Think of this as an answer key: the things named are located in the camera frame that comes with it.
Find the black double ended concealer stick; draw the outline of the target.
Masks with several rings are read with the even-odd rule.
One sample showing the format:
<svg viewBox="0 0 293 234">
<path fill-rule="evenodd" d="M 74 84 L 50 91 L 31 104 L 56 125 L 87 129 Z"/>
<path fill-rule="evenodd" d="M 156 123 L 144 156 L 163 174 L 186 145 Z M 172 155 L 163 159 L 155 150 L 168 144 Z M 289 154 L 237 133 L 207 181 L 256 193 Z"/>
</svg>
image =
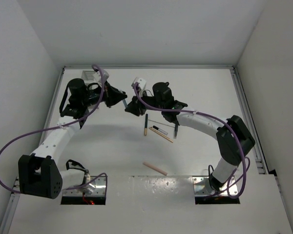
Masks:
<svg viewBox="0 0 293 234">
<path fill-rule="evenodd" d="M 173 138 L 174 138 L 174 139 L 177 138 L 178 128 L 179 128 L 179 125 L 178 125 L 178 124 L 175 124 L 175 127 L 174 127 L 174 133 L 173 133 Z"/>
</svg>

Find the pink makeup stick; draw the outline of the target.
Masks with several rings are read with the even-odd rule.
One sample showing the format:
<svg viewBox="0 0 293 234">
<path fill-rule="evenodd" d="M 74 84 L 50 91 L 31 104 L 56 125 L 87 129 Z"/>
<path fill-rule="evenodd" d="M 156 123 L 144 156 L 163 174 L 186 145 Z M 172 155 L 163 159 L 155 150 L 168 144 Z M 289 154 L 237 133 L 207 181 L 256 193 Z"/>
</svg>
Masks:
<svg viewBox="0 0 293 234">
<path fill-rule="evenodd" d="M 143 165 L 148 167 L 148 168 L 150 168 L 150 169 L 152 169 L 152 170 L 154 170 L 154 171 L 156 171 L 156 172 L 158 172 L 158 173 L 160 173 L 160 174 L 162 174 L 162 175 L 164 175 L 164 176 L 167 176 L 167 172 L 163 171 L 162 169 L 160 169 L 160 168 L 158 168 L 158 167 L 156 167 L 156 166 L 154 166 L 154 165 L 152 165 L 152 164 L 150 164 L 148 162 L 144 161 Z"/>
</svg>

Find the white capped makeup pencil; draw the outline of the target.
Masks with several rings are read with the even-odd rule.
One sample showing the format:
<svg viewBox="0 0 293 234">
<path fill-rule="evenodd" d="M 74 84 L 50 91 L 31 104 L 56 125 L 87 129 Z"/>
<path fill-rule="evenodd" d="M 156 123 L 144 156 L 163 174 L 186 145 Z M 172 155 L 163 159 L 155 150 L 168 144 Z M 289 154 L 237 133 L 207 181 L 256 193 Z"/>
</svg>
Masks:
<svg viewBox="0 0 293 234">
<path fill-rule="evenodd" d="M 127 107 L 127 101 L 126 101 L 127 95 L 124 91 L 122 91 L 122 93 L 125 95 L 125 98 L 122 100 L 122 102 L 124 104 L 124 107 L 126 108 Z"/>
</svg>

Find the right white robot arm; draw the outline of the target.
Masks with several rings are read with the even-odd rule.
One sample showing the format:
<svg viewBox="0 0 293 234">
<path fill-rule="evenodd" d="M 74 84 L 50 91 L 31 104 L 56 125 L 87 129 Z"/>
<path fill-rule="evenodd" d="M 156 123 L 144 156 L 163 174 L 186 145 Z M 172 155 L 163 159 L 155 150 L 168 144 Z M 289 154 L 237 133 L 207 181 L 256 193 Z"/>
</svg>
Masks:
<svg viewBox="0 0 293 234">
<path fill-rule="evenodd" d="M 185 126 L 214 138 L 221 159 L 209 175 L 209 193 L 219 192 L 239 166 L 246 169 L 245 157 L 255 146 L 255 140 L 243 120 L 236 115 L 222 120 L 190 108 L 173 97 L 168 82 L 153 85 L 153 95 L 145 94 L 146 81 L 137 78 L 132 83 L 134 97 L 125 111 L 142 116 L 146 110 L 161 112 L 163 118 L 176 126 Z"/>
</svg>

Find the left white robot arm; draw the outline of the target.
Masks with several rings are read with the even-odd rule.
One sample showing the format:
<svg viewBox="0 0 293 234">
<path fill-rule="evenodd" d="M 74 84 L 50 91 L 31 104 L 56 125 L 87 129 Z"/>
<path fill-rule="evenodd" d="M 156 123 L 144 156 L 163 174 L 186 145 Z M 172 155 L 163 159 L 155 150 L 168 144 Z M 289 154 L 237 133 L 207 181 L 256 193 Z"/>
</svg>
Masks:
<svg viewBox="0 0 293 234">
<path fill-rule="evenodd" d="M 91 181 L 89 170 L 74 160 L 60 171 L 58 162 L 71 138 L 85 124 L 89 107 L 104 102 L 111 107 L 127 98 L 125 92 L 111 86 L 95 84 L 91 89 L 81 78 L 66 86 L 60 104 L 57 128 L 30 155 L 18 161 L 20 192 L 26 195 L 55 199 L 64 189 L 84 189 Z"/>
</svg>

